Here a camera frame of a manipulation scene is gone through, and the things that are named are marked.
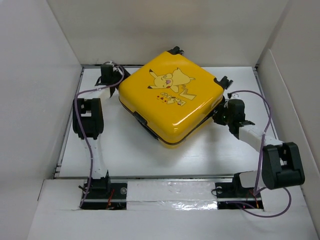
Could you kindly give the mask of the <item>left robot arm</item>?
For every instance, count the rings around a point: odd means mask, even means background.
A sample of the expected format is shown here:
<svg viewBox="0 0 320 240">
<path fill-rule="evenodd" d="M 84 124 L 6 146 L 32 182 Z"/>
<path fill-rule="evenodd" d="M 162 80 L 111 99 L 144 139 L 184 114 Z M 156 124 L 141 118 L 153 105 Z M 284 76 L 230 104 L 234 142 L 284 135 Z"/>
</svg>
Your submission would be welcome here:
<svg viewBox="0 0 320 240">
<path fill-rule="evenodd" d="M 79 188 L 83 192 L 82 202 L 90 194 L 107 198 L 112 192 L 111 180 L 103 160 L 100 137 L 104 131 L 102 98 L 105 90 L 112 94 L 130 74 L 120 64 L 108 61 L 100 66 L 100 76 L 92 89 L 79 91 L 72 102 L 72 128 L 84 144 L 89 158 L 87 182 Z"/>
</svg>

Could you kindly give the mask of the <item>yellow hard-shell suitcase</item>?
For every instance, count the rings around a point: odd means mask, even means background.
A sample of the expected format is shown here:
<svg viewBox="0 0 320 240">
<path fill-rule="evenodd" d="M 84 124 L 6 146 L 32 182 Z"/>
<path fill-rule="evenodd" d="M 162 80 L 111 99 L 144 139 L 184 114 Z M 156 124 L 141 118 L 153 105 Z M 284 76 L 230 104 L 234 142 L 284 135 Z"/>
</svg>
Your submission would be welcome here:
<svg viewBox="0 0 320 240">
<path fill-rule="evenodd" d="M 203 125 L 232 84 L 218 80 L 175 46 L 121 82 L 119 101 L 167 148 L 176 148 Z"/>
</svg>

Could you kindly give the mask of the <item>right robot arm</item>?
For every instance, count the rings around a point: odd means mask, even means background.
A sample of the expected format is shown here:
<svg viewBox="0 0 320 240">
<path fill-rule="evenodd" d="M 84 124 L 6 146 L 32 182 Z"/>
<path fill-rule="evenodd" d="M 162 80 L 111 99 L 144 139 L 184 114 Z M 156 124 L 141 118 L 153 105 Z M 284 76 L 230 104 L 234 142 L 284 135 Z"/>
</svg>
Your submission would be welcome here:
<svg viewBox="0 0 320 240">
<path fill-rule="evenodd" d="M 234 137 L 259 153 L 257 170 L 234 174 L 229 192 L 242 197 L 249 189 L 259 194 L 263 188 L 274 190 L 305 183 L 298 145 L 267 136 L 265 130 L 246 120 L 245 103 L 241 99 L 223 100 L 212 118 L 216 124 L 227 126 Z"/>
</svg>

